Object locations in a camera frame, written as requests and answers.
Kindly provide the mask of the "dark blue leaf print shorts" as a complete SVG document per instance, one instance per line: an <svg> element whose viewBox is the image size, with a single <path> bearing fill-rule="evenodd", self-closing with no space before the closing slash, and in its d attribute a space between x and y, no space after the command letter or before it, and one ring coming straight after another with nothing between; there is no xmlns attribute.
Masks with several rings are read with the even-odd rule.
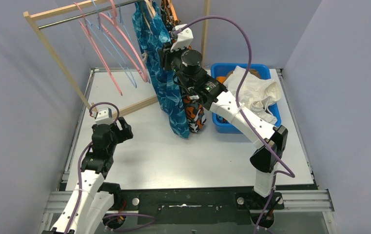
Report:
<svg viewBox="0 0 371 234"><path fill-rule="evenodd" d="M158 53L164 43L171 41L169 32L161 19L156 2L152 2L152 9L156 12L154 17L151 17L144 0L136 2L135 8L132 22L140 51L147 56L145 65L160 108L167 114L172 131L179 137L187 139L190 130L180 88L173 81L174 73L163 69Z"/></svg>

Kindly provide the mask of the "orange hanger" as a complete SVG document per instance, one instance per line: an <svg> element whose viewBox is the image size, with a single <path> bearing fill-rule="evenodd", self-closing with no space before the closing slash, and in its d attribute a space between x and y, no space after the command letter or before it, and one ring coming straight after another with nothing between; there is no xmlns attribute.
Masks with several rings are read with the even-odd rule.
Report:
<svg viewBox="0 0 371 234"><path fill-rule="evenodd" d="M173 6L172 0L167 0L166 1L166 7L167 7L168 12L169 12L168 15L169 15L170 21L173 23L173 25L178 25L179 20L178 20L175 8Z"/></svg>

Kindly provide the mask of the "orange camouflage shorts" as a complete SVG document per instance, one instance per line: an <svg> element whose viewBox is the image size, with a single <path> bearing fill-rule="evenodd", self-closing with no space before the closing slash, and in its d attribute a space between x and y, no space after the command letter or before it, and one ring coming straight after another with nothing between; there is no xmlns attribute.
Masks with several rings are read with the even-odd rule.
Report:
<svg viewBox="0 0 371 234"><path fill-rule="evenodd" d="M169 12L166 7L166 1L167 0L161 1L160 12L161 12L161 19L163 23L165 24L167 30L170 32L177 25L173 25L173 23L170 21L170 18L168 15ZM186 96L186 93L182 88L180 88L180 91L182 94L183 108L185 110L189 131L191 133L198 133L200 130L202 130L204 123L206 122L204 109L202 105L198 104L195 100L191 100L190 96Z"/></svg>

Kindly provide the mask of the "white shorts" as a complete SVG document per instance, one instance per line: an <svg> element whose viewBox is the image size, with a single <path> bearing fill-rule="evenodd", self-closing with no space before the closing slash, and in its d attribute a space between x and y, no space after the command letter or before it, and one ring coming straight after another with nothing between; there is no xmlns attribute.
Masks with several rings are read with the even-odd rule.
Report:
<svg viewBox="0 0 371 234"><path fill-rule="evenodd" d="M278 119L271 112L270 107L282 98L281 88L272 79L259 79L248 73L239 92L237 92L245 70L245 68L237 66L224 85L234 96L239 95L239 102L245 107L264 121L276 125Z"/></svg>

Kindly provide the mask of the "wooden hanger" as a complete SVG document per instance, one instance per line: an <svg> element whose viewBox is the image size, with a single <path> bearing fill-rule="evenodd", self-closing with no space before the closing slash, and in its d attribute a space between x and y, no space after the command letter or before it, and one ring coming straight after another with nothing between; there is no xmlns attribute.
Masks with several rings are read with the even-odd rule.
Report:
<svg viewBox="0 0 371 234"><path fill-rule="evenodd" d="M143 3L141 4L141 11L142 11L142 17L145 21L146 26L151 30L151 22L156 16L156 11L153 7L152 1L151 0L143 0Z"/></svg>

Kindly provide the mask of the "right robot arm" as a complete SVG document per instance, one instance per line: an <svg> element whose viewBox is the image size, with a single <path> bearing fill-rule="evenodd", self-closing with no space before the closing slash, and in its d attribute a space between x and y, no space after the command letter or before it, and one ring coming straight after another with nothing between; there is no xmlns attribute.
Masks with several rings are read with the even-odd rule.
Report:
<svg viewBox="0 0 371 234"><path fill-rule="evenodd" d="M188 48L172 50L167 45L159 49L161 66L174 73L174 83L192 100L214 114L225 118L254 145L250 163L255 168L253 202L265 208L272 202L276 163L281 161L288 130L276 127L238 102L222 83L201 67L202 55Z"/></svg>

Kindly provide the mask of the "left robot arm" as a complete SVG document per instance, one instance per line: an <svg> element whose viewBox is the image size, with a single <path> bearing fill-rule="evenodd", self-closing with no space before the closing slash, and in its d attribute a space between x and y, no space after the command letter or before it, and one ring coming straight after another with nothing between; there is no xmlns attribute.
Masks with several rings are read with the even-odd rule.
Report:
<svg viewBox="0 0 371 234"><path fill-rule="evenodd" d="M58 220L44 234L93 234L110 208L122 204L117 190L102 190L118 144L133 138L132 127L118 117L92 126L91 142L78 159L78 181Z"/></svg>

